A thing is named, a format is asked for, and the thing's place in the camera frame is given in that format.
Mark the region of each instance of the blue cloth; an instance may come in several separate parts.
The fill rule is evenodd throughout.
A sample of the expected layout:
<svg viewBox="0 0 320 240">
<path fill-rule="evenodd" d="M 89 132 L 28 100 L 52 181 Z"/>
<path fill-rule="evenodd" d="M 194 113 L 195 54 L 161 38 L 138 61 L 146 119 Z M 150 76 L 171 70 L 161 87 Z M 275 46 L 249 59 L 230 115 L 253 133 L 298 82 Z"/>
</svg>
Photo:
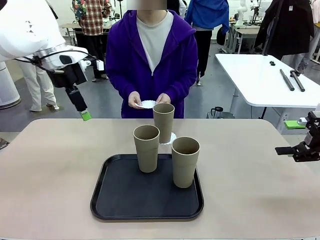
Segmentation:
<svg viewBox="0 0 320 240">
<path fill-rule="evenodd" d="M 227 0 L 191 0 L 185 20 L 204 29 L 222 24 L 222 33 L 229 30 L 229 4 Z"/>
<path fill-rule="evenodd" d="M 141 101 L 156 101 L 165 93 L 174 105 L 174 118 L 184 118 L 185 97 L 197 79 L 197 43 L 192 29 L 175 12 L 161 61 L 153 75 L 137 28 L 137 11 L 127 11 L 108 34 L 105 69 L 111 84 L 123 98 L 124 119 L 152 119 L 152 109 L 128 105 L 129 94 L 137 91 Z"/>
</svg>

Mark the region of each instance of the cup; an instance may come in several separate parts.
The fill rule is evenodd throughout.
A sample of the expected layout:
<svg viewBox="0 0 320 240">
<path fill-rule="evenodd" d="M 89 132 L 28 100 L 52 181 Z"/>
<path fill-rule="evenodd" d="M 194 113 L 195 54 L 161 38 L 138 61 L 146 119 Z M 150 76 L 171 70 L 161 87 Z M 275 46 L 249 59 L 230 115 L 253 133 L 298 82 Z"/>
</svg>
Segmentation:
<svg viewBox="0 0 320 240">
<path fill-rule="evenodd" d="M 156 126 L 142 125 L 133 131 L 139 169 L 152 173 L 157 168 L 160 131 Z"/>
<path fill-rule="evenodd" d="M 153 107 L 154 125 L 160 130 L 159 142 L 166 144 L 171 140 L 175 107 L 169 103 L 159 103 Z"/>
<path fill-rule="evenodd" d="M 200 144 L 191 137 L 183 136 L 173 141 L 171 149 L 173 182 L 177 187 L 186 189 L 194 180 Z"/>
</svg>

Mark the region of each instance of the cup rim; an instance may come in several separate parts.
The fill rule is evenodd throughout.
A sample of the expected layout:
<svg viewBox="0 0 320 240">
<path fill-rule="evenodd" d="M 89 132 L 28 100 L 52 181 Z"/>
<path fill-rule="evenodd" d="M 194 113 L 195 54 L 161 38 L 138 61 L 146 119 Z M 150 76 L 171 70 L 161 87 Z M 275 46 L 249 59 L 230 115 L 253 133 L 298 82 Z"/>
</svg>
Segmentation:
<svg viewBox="0 0 320 240">
<path fill-rule="evenodd" d="M 159 112 L 159 111 L 156 111 L 156 110 L 155 110 L 155 106 L 160 105 L 160 104 L 170 105 L 170 106 L 173 107 L 173 110 L 172 110 L 172 111 L 169 111 L 169 112 Z M 152 110 L 153 110 L 155 113 L 157 113 L 157 114 L 171 114 L 172 112 L 175 111 L 175 109 L 176 109 L 175 106 L 173 106 L 171 103 L 158 103 L 158 104 L 154 105 L 153 108 L 152 108 Z"/>
<path fill-rule="evenodd" d="M 138 128 L 140 128 L 140 127 L 143 127 L 143 126 L 151 126 L 151 127 L 156 128 L 156 129 L 158 130 L 158 134 L 157 134 L 157 136 L 155 136 L 154 138 L 150 138 L 150 139 L 141 139 L 141 138 L 137 137 L 137 136 L 135 135 L 135 131 L 136 131 L 136 129 L 138 129 Z M 133 130 L 133 137 L 134 137 L 135 139 L 140 140 L 140 141 L 151 141 L 151 140 L 156 139 L 156 138 L 157 138 L 157 137 L 159 137 L 159 136 L 160 136 L 160 130 L 159 130 L 159 128 L 157 128 L 156 126 L 151 125 L 151 124 L 144 124 L 144 125 L 140 125 L 140 126 L 137 126 L 137 127 Z"/>
<path fill-rule="evenodd" d="M 183 153 L 181 153 L 181 152 L 176 151 L 176 150 L 174 149 L 174 142 L 175 142 L 176 140 L 178 140 L 178 139 L 184 139 L 184 138 L 186 138 L 186 139 L 192 139 L 192 140 L 196 141 L 196 142 L 198 143 L 198 145 L 199 145 L 199 149 L 198 149 L 196 152 L 191 153 L 191 154 L 183 154 Z M 195 154 L 197 154 L 197 153 L 200 152 L 200 148 L 201 148 L 201 146 L 200 146 L 200 143 L 198 142 L 198 140 L 196 140 L 195 138 L 190 137 L 190 136 L 180 136 L 180 137 L 177 137 L 177 138 L 171 143 L 171 149 L 172 149 L 172 151 L 174 151 L 174 152 L 177 153 L 177 154 L 183 155 L 183 156 L 192 156 L 192 155 L 195 155 Z"/>
</svg>

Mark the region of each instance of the red plaid shirt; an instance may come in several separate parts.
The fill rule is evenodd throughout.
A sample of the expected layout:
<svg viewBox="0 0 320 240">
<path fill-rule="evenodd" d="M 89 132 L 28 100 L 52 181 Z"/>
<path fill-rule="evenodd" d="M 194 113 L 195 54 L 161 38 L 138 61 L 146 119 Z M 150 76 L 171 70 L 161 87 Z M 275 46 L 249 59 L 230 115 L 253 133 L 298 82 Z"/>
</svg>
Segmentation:
<svg viewBox="0 0 320 240">
<path fill-rule="evenodd" d="M 86 0 L 86 13 L 81 18 L 80 24 L 84 35 L 97 36 L 104 31 L 103 12 L 110 14 L 109 0 Z"/>
</svg>

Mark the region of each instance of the purple hoodie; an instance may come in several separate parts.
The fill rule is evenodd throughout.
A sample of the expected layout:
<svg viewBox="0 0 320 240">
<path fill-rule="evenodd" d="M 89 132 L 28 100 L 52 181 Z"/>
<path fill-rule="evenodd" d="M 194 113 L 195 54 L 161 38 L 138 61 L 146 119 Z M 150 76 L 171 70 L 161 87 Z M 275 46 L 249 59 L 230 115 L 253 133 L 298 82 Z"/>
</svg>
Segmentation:
<svg viewBox="0 0 320 240">
<path fill-rule="evenodd" d="M 196 31 L 175 12 L 170 12 L 174 15 L 172 27 L 153 75 L 138 33 L 137 11 L 127 11 L 110 29 L 106 73 L 123 98 L 121 116 L 124 119 L 153 118 L 152 109 L 134 109 L 128 105 L 133 91 L 140 94 L 141 101 L 156 101 L 160 94 L 168 94 L 175 107 L 174 117 L 184 118 L 184 99 L 197 79 Z"/>
</svg>

